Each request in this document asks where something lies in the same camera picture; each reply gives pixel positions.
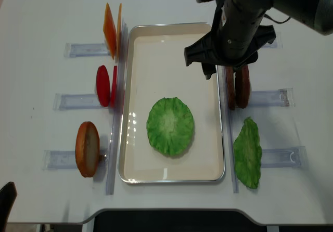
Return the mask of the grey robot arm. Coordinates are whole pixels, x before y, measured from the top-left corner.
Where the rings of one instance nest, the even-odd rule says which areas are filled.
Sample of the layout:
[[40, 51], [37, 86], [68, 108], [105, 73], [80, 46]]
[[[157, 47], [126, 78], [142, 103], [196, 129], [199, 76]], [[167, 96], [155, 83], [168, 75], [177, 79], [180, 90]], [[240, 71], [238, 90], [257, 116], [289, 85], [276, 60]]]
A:
[[275, 8], [322, 34], [332, 34], [332, 0], [198, 0], [216, 1], [210, 32], [184, 49], [186, 65], [202, 64], [207, 79], [215, 66], [239, 70], [258, 59], [258, 50], [276, 38], [272, 25], [261, 25]]

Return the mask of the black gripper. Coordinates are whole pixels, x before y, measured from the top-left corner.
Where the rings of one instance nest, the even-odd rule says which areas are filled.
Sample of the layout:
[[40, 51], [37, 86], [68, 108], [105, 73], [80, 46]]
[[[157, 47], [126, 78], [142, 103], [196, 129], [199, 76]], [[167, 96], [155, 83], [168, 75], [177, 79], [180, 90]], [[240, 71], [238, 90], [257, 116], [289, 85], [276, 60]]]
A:
[[216, 66], [239, 71], [256, 62], [258, 50], [273, 43], [276, 33], [272, 25], [261, 25], [273, 0], [198, 0], [216, 1], [211, 30], [184, 49], [187, 66], [199, 62], [206, 80], [216, 73]]

